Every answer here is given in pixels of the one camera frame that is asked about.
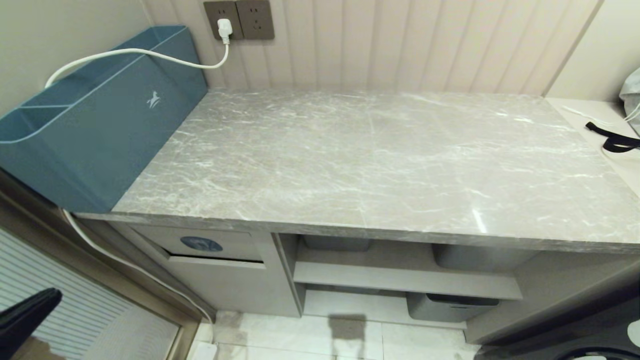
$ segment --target blue storage box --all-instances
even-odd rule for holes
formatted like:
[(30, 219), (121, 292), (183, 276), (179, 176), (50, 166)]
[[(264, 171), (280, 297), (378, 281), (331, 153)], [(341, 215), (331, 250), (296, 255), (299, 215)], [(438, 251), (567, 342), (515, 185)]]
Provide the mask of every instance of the blue storage box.
[[(128, 47), (199, 63), (185, 26)], [(0, 167), (69, 211), (108, 212), (206, 92), (200, 69), (168, 60), (91, 61), (0, 119)]]

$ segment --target marble countertop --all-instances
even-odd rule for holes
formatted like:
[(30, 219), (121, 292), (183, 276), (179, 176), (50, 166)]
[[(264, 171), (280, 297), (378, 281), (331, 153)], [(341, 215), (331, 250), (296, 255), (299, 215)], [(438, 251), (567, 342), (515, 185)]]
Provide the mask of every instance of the marble countertop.
[(211, 91), (108, 214), (640, 252), (640, 200), (541, 97)]

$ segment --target white wall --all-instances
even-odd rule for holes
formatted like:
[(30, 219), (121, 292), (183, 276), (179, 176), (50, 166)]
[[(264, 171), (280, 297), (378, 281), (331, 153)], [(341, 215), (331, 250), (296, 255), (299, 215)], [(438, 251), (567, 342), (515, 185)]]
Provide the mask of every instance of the white wall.
[[(144, 0), (216, 63), (203, 0)], [(270, 0), (275, 39), (231, 43), (210, 86), (542, 94), (599, 0)]]
[(547, 96), (615, 101), (640, 67), (640, 1), (605, 0)]
[(0, 1), (0, 116), (40, 91), (60, 66), (149, 26), (140, 0)]

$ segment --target wall outlet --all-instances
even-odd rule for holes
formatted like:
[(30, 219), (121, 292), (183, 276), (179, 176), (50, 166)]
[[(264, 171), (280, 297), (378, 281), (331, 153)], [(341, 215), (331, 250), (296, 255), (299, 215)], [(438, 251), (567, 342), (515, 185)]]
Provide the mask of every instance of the wall outlet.
[(229, 19), (231, 22), (234, 32), (229, 36), (229, 39), (240, 40), (245, 38), (243, 36), (242, 25), (240, 24), (235, 1), (206, 1), (204, 3), (204, 10), (207, 13), (209, 25), (216, 39), (222, 40), (218, 33), (218, 19)]
[(238, 0), (236, 7), (245, 39), (271, 40), (275, 38), (271, 5), (268, 0)]

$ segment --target white tiled floor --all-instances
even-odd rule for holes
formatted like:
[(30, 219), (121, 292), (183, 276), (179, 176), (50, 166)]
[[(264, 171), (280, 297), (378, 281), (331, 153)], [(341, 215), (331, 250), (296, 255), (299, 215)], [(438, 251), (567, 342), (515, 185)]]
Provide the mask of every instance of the white tiled floor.
[(217, 360), (472, 360), (479, 348), (455, 329), (229, 311), (217, 318)]

